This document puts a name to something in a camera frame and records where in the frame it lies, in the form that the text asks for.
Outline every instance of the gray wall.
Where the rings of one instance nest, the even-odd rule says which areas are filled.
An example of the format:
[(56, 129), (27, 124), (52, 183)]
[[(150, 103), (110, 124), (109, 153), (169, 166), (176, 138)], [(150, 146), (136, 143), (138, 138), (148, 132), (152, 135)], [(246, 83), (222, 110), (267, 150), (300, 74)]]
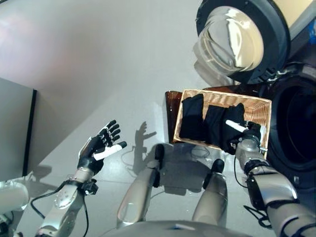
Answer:
[(32, 93), (0, 78), (0, 181), (22, 176)]

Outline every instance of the basket rim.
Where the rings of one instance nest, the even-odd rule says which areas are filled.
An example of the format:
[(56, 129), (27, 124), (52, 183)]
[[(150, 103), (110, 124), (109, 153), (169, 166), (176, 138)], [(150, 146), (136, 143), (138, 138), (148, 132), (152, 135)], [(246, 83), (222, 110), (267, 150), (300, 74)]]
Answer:
[(242, 97), (242, 98), (248, 98), (248, 99), (254, 99), (254, 100), (261, 100), (263, 102), (272, 103), (272, 100), (264, 99), (260, 97), (250, 96), (250, 95), (241, 95), (241, 94), (235, 94), (230, 92), (222, 92), (222, 91), (215, 91), (215, 90), (197, 90), (197, 89), (185, 89), (182, 92), (181, 101), (183, 100), (184, 93), (187, 91), (197, 91), (197, 92), (203, 92), (203, 93), (210, 93), (210, 94), (221, 94), (221, 95), (227, 95), (227, 96), (234, 96), (234, 97)]

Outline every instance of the washing machine door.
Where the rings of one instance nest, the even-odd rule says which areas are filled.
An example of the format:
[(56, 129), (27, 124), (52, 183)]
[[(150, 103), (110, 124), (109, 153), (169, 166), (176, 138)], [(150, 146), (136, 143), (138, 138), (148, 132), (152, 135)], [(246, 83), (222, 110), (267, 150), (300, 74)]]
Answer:
[(268, 160), (299, 190), (316, 187), (316, 69), (287, 67), (264, 93), (272, 100)]
[(242, 83), (273, 78), (290, 51), (287, 22), (272, 0), (204, 0), (197, 33), (198, 58)]

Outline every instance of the black sock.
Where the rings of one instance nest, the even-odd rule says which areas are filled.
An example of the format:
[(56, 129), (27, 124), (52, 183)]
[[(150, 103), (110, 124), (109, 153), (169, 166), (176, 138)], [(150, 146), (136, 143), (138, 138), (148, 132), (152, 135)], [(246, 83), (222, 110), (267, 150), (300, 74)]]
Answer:
[(222, 121), (226, 108), (210, 105), (205, 116), (206, 142), (220, 147), (222, 140)]
[(181, 138), (205, 141), (205, 127), (202, 118), (203, 95), (198, 94), (182, 101)]

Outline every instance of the robotic arm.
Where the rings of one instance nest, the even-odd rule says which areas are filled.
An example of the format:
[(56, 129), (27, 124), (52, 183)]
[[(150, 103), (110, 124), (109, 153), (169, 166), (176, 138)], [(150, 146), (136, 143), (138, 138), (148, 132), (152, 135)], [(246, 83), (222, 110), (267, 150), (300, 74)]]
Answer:
[(259, 152), (255, 137), (248, 137), (238, 143), (236, 158), (247, 175), (252, 205), (266, 211), (276, 236), (315, 236), (315, 213), (299, 203), (296, 190), (289, 180), (270, 167)]
[(67, 237), (72, 232), (76, 216), (84, 203), (85, 195), (97, 192), (96, 175), (103, 166), (103, 159), (122, 150), (126, 142), (114, 145), (119, 139), (119, 125), (113, 120), (105, 125), (95, 137), (90, 137), (79, 152), (79, 163), (74, 176), (62, 183), (54, 206), (39, 228), (36, 237)]

